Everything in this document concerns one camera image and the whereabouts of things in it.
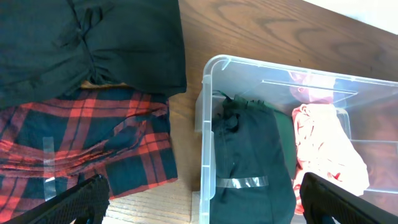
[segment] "clear tape strip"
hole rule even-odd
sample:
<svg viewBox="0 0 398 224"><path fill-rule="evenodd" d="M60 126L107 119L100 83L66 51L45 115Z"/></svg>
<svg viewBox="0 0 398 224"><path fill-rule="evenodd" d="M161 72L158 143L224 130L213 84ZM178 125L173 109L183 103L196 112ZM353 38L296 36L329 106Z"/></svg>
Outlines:
<svg viewBox="0 0 398 224"><path fill-rule="evenodd" d="M43 151L44 151L44 172L54 174L53 177L44 179L44 197L45 201L50 200L57 196L57 190L55 189L55 153L54 153L54 138L44 137L43 138Z"/></svg>
<svg viewBox="0 0 398 224"><path fill-rule="evenodd" d="M268 186L267 176L263 177L248 177L239 179L216 179L216 187L236 188L241 189L245 187L263 187Z"/></svg>

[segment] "wood surface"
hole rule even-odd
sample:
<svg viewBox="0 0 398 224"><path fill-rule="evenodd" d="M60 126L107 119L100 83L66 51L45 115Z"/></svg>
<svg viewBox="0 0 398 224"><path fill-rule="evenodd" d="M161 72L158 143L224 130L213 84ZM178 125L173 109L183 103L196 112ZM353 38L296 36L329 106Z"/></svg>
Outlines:
<svg viewBox="0 0 398 224"><path fill-rule="evenodd" d="M189 222L200 187L195 102L215 55L398 81L398 36L302 0L180 0L180 11L188 90L170 99L179 180L113 200L104 223Z"/></svg>

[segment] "wooden floor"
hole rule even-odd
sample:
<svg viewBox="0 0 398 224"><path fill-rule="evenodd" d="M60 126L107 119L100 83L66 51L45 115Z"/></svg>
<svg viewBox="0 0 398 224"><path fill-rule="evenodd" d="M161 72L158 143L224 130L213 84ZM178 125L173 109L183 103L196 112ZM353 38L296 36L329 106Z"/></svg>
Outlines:
<svg viewBox="0 0 398 224"><path fill-rule="evenodd" d="M113 200L104 223L189 223L200 186L193 132L203 68L215 55L398 81L398 35L302 0L180 0L188 90L170 99L179 180Z"/></svg>

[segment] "red and navy plaid cloth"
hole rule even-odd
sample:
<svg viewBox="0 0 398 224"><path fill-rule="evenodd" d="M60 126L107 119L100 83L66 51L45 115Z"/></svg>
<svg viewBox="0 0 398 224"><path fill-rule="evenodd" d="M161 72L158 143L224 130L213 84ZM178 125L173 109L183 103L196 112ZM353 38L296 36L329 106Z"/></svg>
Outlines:
<svg viewBox="0 0 398 224"><path fill-rule="evenodd" d="M94 174L111 198L177 179L166 97L78 90L0 111L0 222L44 203L46 180L60 194Z"/></svg>

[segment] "clear plastic container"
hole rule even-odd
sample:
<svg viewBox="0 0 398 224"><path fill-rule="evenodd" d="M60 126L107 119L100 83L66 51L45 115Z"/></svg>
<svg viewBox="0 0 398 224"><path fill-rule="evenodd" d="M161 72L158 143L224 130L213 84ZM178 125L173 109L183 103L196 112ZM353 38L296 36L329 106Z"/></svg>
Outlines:
<svg viewBox="0 0 398 224"><path fill-rule="evenodd" d="M210 199L215 194L211 119L222 110L224 100L213 95L213 90L230 97L264 100L289 115L302 103L320 98L331 101L345 133L368 166L371 186L362 198L398 215L398 83L219 55L206 64L196 102L195 131L203 135L201 224L209 223ZM302 221L295 217L292 222Z"/></svg>

